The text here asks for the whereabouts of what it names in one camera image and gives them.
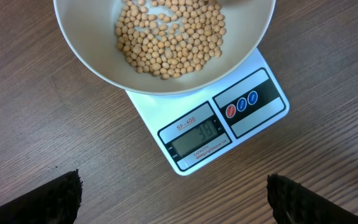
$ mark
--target bowl rim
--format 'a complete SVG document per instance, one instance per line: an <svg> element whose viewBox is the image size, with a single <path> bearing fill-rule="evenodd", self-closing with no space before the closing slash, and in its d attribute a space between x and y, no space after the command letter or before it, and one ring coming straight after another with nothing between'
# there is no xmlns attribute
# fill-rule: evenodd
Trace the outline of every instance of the bowl rim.
<svg viewBox="0 0 358 224"><path fill-rule="evenodd" d="M74 54L77 56L77 58L89 69L91 70L94 74L96 74L98 77L102 78L104 81L115 85L119 88L122 88L123 90L128 90L128 91L132 91L135 93L140 93L140 94L145 94L145 95L160 95L160 96L167 96L167 95L180 95L180 94L184 94L184 93L190 93L192 91L196 91L196 90L200 90L206 86L209 86L219 80L221 80L222 78L224 78L225 76L227 76L228 74L230 74L232 71L234 71L238 66L240 66L248 57L249 55L258 47L260 41L262 41L262 38L264 37L267 28L269 27L270 22L272 21L272 17L273 17L273 12L275 9L275 5L276 5L276 0L272 0L273 4L270 8L270 12L269 12L269 18L267 20L267 22L264 25L264 29L262 31L262 33L260 34L258 40L256 41L256 43L254 44L254 46L252 47L252 50L250 50L248 52L248 54L246 54L237 64L235 64L235 66L233 66L231 69L229 69L227 72L223 73L222 75L220 75L219 77L215 78L214 80L211 80L207 83L204 83L202 85L193 87L193 88L189 88L187 90L181 90L181 91L169 91L169 92L152 92L152 91L143 91L143 90L136 90L134 88L130 88L128 86L116 83L108 78L106 78L104 75L100 74L99 72L97 72L92 66L90 66L80 55L79 53L75 50L75 48L73 47L73 45L71 44L70 40L68 39L66 32L62 26L62 22L60 20L60 15L59 15L59 11L58 11L58 7L57 7L57 1L58 0L53 0L53 7L55 8L55 14L56 14L56 18L57 18L57 22L59 24L59 28L67 42L67 44L70 46L71 50L74 52Z"/></svg>

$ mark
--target pile of beans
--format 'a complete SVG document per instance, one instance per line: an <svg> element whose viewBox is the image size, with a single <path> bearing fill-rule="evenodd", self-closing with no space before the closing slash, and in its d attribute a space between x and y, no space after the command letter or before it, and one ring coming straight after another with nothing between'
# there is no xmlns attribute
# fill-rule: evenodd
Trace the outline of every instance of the pile of beans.
<svg viewBox="0 0 358 224"><path fill-rule="evenodd" d="M211 57L221 56L226 33L221 5L211 1L152 1L153 7L170 8L173 13L168 16L147 14L145 0L137 4L124 0L116 22L117 48L138 73L149 72L166 80L200 71Z"/></svg>

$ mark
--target black object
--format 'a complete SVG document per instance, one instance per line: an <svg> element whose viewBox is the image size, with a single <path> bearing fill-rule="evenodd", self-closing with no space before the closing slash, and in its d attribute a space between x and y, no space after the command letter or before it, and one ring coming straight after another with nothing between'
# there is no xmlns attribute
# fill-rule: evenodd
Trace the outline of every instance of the black object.
<svg viewBox="0 0 358 224"><path fill-rule="evenodd" d="M1 206L0 223L74 223L81 195L82 182L78 170L68 172Z"/></svg>
<svg viewBox="0 0 358 224"><path fill-rule="evenodd" d="M267 200L278 224L358 224L358 216L277 174L267 176Z"/></svg>

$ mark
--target blue button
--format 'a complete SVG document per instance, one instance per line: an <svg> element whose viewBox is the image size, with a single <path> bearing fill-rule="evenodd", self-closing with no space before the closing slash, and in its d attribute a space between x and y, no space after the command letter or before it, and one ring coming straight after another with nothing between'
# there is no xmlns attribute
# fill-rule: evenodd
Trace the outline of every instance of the blue button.
<svg viewBox="0 0 358 224"><path fill-rule="evenodd" d="M240 100L237 101L237 110L242 112L246 109L246 107L247 107L247 100L244 97L240 98Z"/></svg>
<svg viewBox="0 0 358 224"><path fill-rule="evenodd" d="M248 103L250 105L256 104L257 100L258 100L258 93L256 91L252 91L248 94Z"/></svg>

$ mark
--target scale base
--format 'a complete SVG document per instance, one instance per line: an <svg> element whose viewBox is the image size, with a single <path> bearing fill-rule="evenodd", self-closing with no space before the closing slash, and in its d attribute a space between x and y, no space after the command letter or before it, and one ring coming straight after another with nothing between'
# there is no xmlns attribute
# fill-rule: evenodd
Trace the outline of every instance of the scale base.
<svg viewBox="0 0 358 224"><path fill-rule="evenodd" d="M284 92L257 49L226 77L198 91L173 96L131 91L127 94L179 175L200 169L278 121L290 109ZM215 120L219 136L186 153L175 148L176 139L207 120Z"/></svg>

